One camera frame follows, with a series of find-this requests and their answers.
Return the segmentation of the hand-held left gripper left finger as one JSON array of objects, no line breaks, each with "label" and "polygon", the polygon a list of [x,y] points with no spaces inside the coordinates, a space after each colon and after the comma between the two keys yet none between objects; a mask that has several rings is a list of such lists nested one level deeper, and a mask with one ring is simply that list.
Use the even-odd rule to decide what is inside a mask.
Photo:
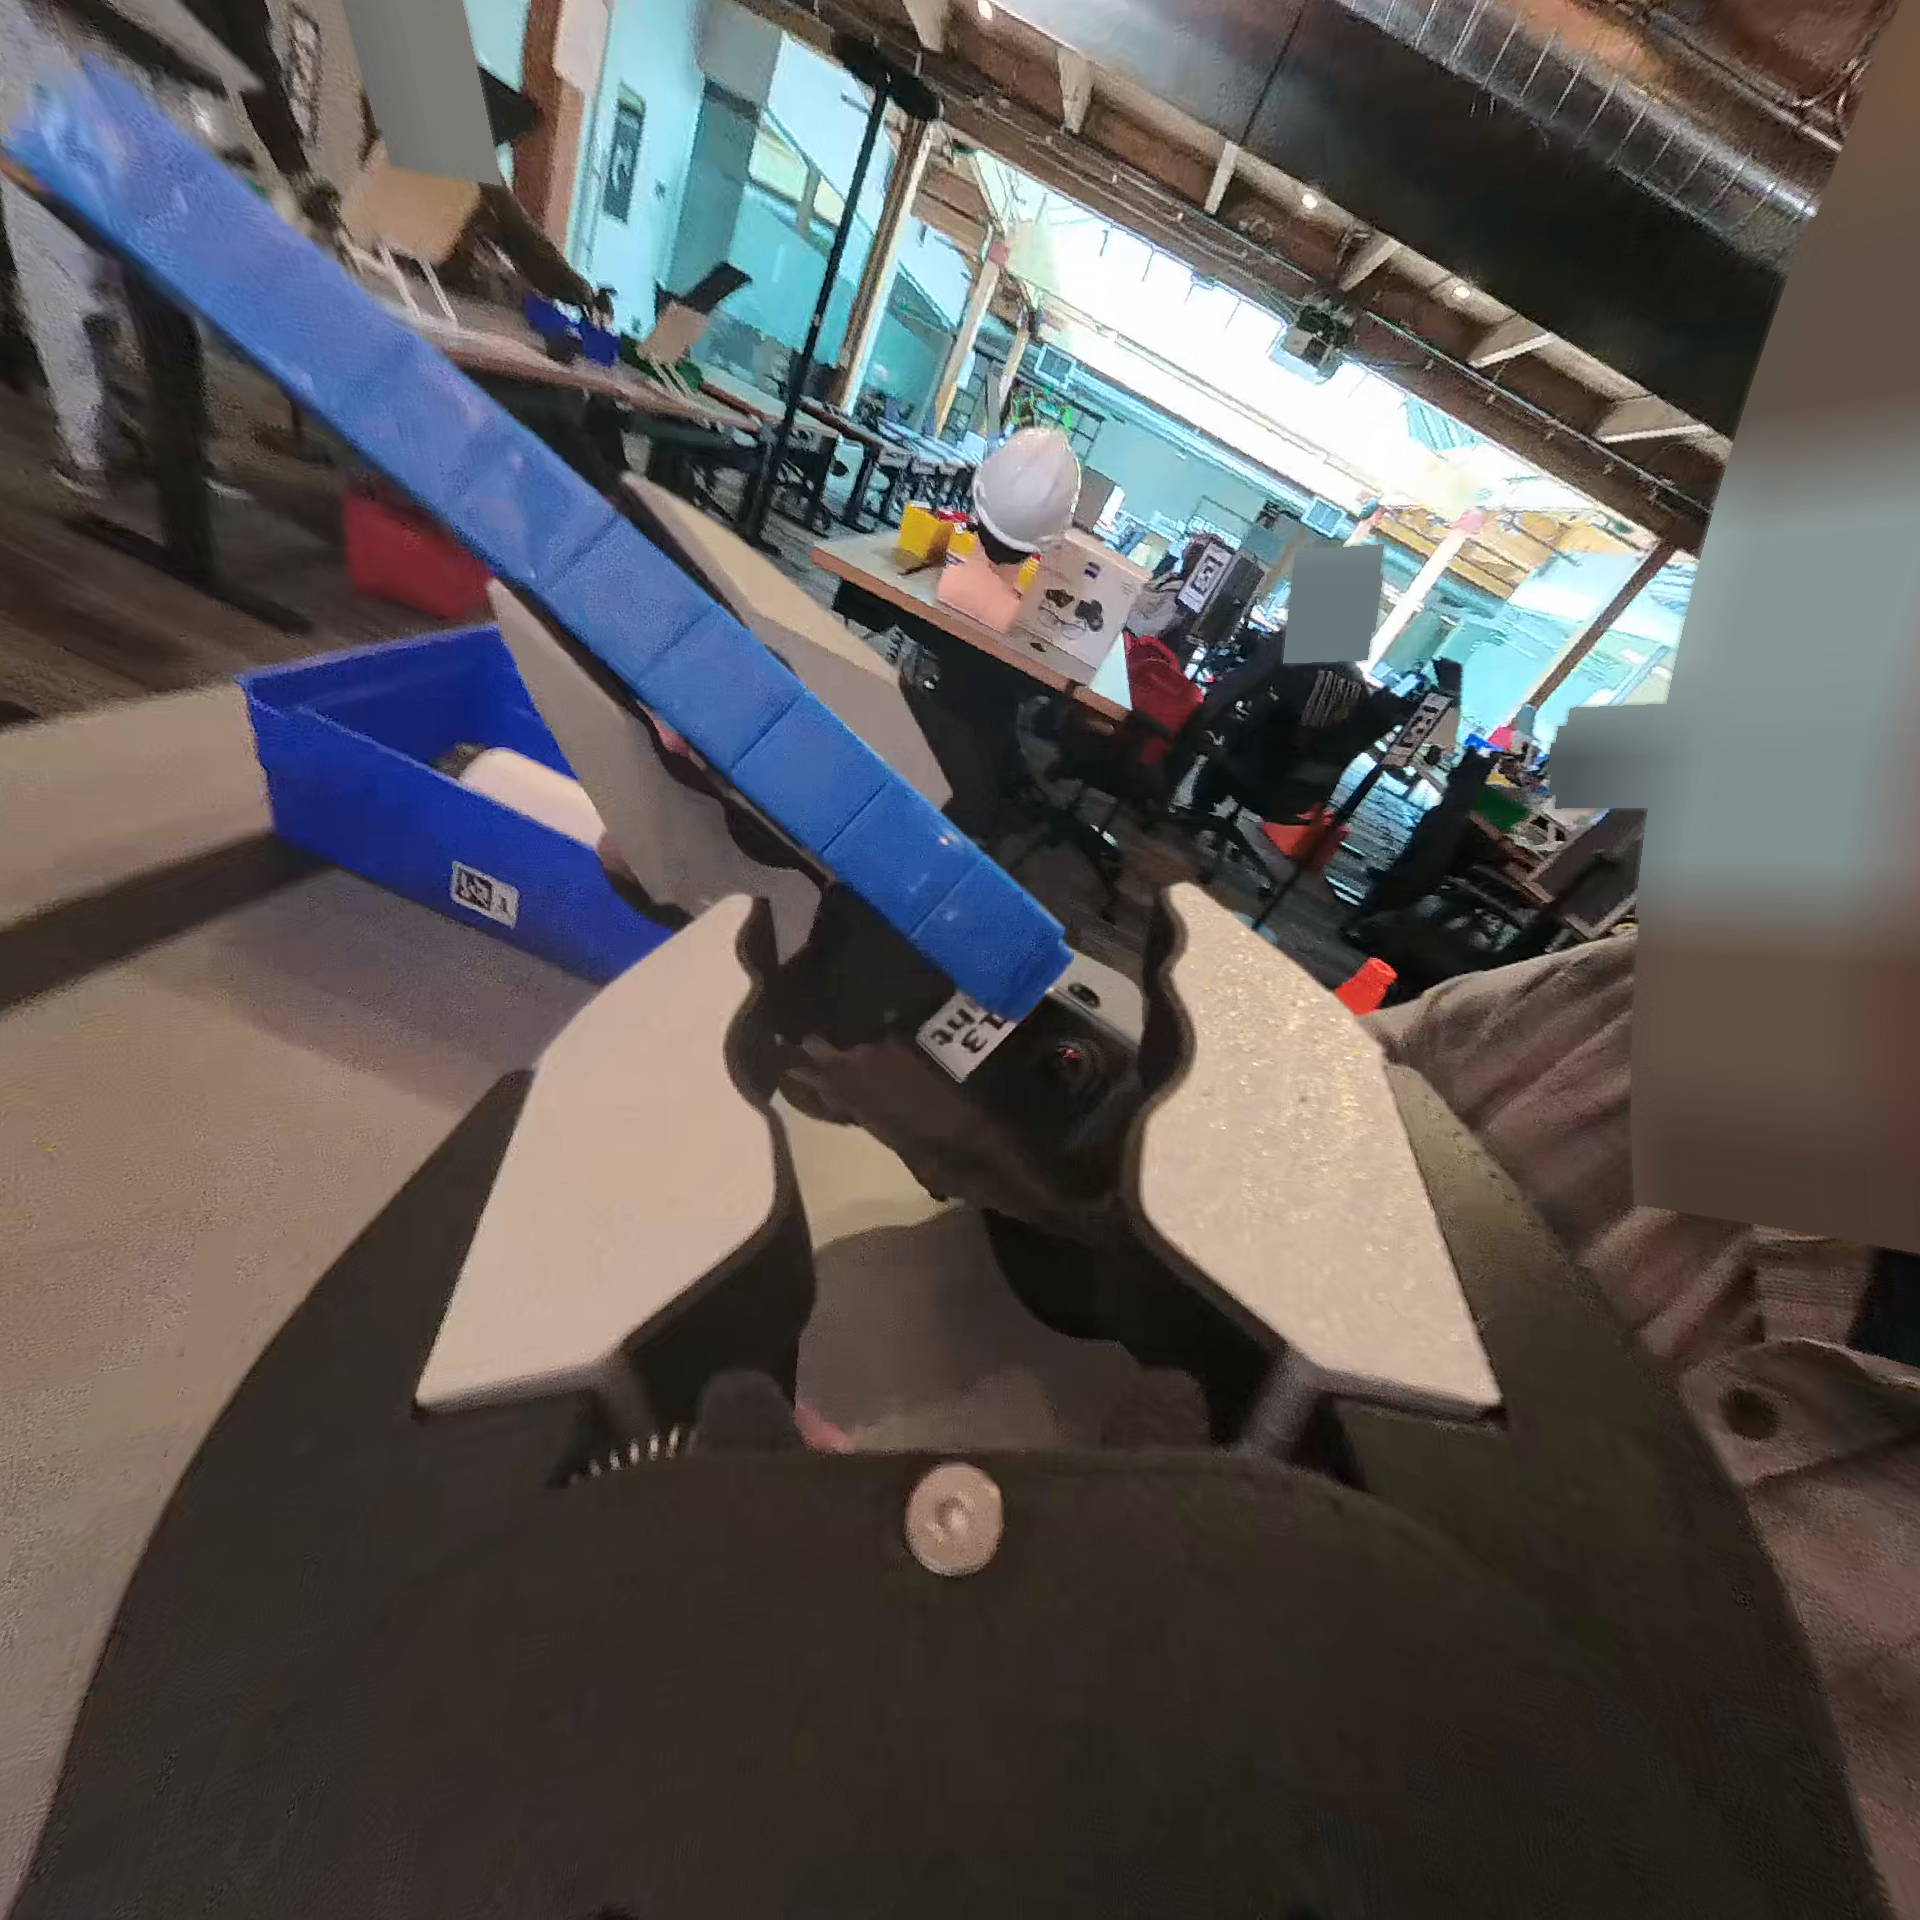
[{"label": "hand-held left gripper left finger", "polygon": [[416,1382],[422,1413],[584,1395],[614,1427],[709,1376],[795,1392],[816,1280],[771,1110],[771,914],[727,896],[536,1057]]}]

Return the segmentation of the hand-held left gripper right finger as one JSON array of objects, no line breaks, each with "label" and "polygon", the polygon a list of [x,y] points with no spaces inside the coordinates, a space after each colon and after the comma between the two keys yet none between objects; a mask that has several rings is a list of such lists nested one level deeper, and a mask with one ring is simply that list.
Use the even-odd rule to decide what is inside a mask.
[{"label": "hand-held left gripper right finger", "polygon": [[1139,1244],[1259,1348],[1239,1442],[1325,1402],[1501,1408],[1385,1057],[1192,882],[1158,896],[1120,1196]]}]

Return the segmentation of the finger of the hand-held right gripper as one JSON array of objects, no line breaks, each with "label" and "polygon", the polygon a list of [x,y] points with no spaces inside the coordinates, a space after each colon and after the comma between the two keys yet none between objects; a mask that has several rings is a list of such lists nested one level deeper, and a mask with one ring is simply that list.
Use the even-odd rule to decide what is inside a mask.
[{"label": "finger of the hand-held right gripper", "polygon": [[950,784],[897,673],[839,616],[754,545],[638,473],[622,477],[619,507],[931,808],[949,805]]},{"label": "finger of the hand-held right gripper", "polygon": [[486,602],[640,912],[678,929],[727,896],[757,898],[770,909],[776,956],[795,957],[824,898],[805,857],[734,805],[694,753],[670,745],[633,692],[545,612],[502,584]]}]

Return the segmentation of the white squeeze bottle black cap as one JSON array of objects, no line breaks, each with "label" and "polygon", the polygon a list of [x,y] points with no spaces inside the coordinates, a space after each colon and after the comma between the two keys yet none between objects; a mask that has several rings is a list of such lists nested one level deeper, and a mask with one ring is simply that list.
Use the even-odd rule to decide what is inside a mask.
[{"label": "white squeeze bottle black cap", "polygon": [[539,758],[504,747],[461,754],[447,776],[471,794],[568,841],[600,852],[608,828],[584,786]]}]

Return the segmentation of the blue plastic bin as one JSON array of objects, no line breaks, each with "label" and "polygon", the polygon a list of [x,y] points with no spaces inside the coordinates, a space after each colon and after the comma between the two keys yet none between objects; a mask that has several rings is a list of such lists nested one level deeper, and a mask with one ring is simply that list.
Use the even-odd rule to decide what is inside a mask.
[{"label": "blue plastic bin", "polygon": [[447,776],[504,747],[576,778],[495,629],[263,668],[239,691],[285,844],[594,986],[665,942],[599,852]]}]

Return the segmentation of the long blue rectangular bar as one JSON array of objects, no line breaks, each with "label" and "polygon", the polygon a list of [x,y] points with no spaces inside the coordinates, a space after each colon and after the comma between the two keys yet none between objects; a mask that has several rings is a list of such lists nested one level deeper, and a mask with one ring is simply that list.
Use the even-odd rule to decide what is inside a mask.
[{"label": "long blue rectangular bar", "polygon": [[904,750],[879,747],[872,698],[847,723],[130,84],[98,64],[46,83],[3,158],[553,618],[954,989],[995,1018],[1037,1009],[1069,961],[1061,923],[942,816]]}]

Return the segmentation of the white hard hat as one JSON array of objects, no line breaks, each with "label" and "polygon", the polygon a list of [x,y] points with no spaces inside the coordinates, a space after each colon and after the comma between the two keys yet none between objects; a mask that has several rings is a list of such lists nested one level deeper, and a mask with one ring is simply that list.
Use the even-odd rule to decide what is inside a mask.
[{"label": "white hard hat", "polygon": [[1072,528],[1083,473],[1067,434],[1051,424],[1023,426],[977,464],[970,522],[995,565],[1017,565]]}]

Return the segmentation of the red bucket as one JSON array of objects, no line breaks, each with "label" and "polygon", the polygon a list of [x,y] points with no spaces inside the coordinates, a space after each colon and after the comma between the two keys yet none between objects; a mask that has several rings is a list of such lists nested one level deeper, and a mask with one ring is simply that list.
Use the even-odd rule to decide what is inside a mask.
[{"label": "red bucket", "polygon": [[439,622],[480,618],[489,569],[414,506],[349,486],[341,501],[347,585],[365,600]]}]

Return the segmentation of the long wooden workbench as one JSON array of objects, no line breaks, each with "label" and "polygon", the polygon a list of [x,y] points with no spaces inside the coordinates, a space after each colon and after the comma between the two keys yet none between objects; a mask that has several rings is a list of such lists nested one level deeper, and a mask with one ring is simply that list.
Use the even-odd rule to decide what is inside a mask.
[{"label": "long wooden workbench", "polygon": [[717,475],[749,480],[761,469],[761,428],[721,403],[696,401],[635,369],[603,369],[579,347],[553,357],[527,330],[431,318],[379,293],[370,300],[603,494],[635,475],[705,496]]}]

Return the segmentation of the black swivel chair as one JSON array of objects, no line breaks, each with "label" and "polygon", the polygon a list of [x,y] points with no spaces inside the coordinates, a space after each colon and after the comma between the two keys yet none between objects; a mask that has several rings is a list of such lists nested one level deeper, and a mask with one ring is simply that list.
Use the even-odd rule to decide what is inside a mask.
[{"label": "black swivel chair", "polygon": [[1037,726],[1065,795],[1047,803],[1043,825],[1018,850],[1029,859],[1075,845],[1106,889],[1106,920],[1118,902],[1121,850],[1112,828],[1121,812],[1143,828],[1211,829],[1217,850],[1241,813],[1257,829],[1304,833],[1328,812],[1345,769],[1414,709],[1355,662],[1287,662],[1281,640],[1208,689],[1186,680],[1161,640],[1134,636],[1121,658],[1121,717],[1067,705]]}]

